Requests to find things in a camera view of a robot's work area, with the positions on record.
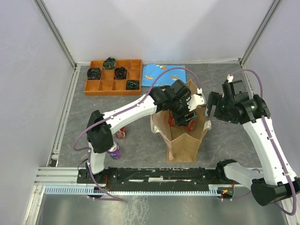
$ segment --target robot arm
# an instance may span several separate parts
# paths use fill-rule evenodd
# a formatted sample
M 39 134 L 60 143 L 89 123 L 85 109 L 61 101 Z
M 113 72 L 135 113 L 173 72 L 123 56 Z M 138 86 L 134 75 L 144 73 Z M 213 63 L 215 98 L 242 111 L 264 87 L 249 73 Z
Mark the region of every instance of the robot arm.
M 145 100 L 140 103 L 144 96 L 119 109 L 103 114 L 96 110 L 91 114 L 87 127 L 100 120 L 110 118 L 87 132 L 89 147 L 92 149 L 90 160 L 93 174 L 103 171 L 105 153 L 113 146 L 112 134 L 120 128 L 161 110 L 171 110 L 176 125 L 184 126 L 196 117 L 192 111 L 197 106 L 204 105 L 205 102 L 200 90 L 197 94 L 191 95 L 190 89 L 181 80 L 177 80 L 171 86 L 153 88 Z
M 300 180 L 290 167 L 279 145 L 265 101 L 258 95 L 249 99 L 243 82 L 241 80 L 232 82 L 232 77 L 230 80 L 227 79 L 222 87 L 223 94 L 210 93 L 207 114 L 210 114 L 212 106 L 215 105 L 214 116 L 218 120 L 243 125 L 260 159 L 263 174 L 249 170 L 232 159 L 218 163 L 217 168 L 219 167 L 226 178 L 235 180 L 250 189 L 260 205 L 277 202 L 292 195 L 286 174 L 264 126 L 262 120 L 264 116 L 272 139 L 276 143 L 298 193 Z

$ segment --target open box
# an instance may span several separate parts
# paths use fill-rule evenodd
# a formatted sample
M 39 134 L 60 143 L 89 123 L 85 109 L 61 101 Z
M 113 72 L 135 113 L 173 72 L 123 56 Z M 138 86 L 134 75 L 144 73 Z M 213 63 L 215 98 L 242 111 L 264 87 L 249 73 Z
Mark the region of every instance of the open box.
M 103 69 L 104 60 L 90 62 L 90 68 L 99 67 L 100 80 L 87 80 L 84 93 L 87 96 L 140 95 L 142 83 L 142 60 L 117 60 L 115 68 L 124 67 L 127 77 L 124 80 L 114 79 L 114 69 Z M 127 80 L 139 82 L 139 90 L 126 90 Z
M 197 87 L 190 80 L 186 83 L 192 94 Z M 196 127 L 192 131 L 186 131 L 183 126 L 171 127 L 168 123 L 169 111 L 160 111 L 151 115 L 151 130 L 160 133 L 167 145 L 168 163 L 195 163 L 199 146 L 208 129 L 211 127 L 209 117 L 205 117 L 206 107 L 197 107 L 194 119 Z

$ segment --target white wall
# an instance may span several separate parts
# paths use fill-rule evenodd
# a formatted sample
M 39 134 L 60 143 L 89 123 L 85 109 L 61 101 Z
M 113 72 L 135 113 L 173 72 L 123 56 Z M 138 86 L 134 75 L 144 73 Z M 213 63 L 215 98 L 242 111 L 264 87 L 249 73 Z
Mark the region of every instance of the white wall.
M 273 0 L 44 0 L 76 62 L 242 57 Z
M 72 68 L 32 0 L 0 7 L 0 223 L 22 223 Z
M 300 1 L 281 1 L 263 33 L 247 68 L 262 80 L 264 99 L 270 109 L 281 147 L 300 176 Z M 254 88 L 259 86 L 253 78 Z

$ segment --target blue cloth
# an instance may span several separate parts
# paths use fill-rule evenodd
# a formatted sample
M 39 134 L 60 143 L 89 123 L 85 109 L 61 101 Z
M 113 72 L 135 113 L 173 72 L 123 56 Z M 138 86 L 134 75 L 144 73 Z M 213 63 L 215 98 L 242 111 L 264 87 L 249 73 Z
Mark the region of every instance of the blue cloth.
M 142 86 L 150 87 L 153 81 L 166 69 L 173 67 L 184 67 L 184 66 L 173 66 L 173 65 L 157 65 L 157 64 L 148 64 L 142 70 Z M 174 69 L 171 70 L 155 83 L 154 87 L 172 85 L 176 80 L 182 80 L 184 83 L 187 82 L 186 71 L 183 69 Z

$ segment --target purple can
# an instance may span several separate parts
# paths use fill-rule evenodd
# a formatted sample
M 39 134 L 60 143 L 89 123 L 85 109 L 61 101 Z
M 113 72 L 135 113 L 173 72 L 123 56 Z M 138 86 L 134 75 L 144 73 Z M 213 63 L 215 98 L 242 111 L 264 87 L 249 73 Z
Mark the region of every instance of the purple can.
M 113 146 L 107 152 L 113 159 L 119 159 L 122 156 L 120 146 L 115 141 L 113 142 Z

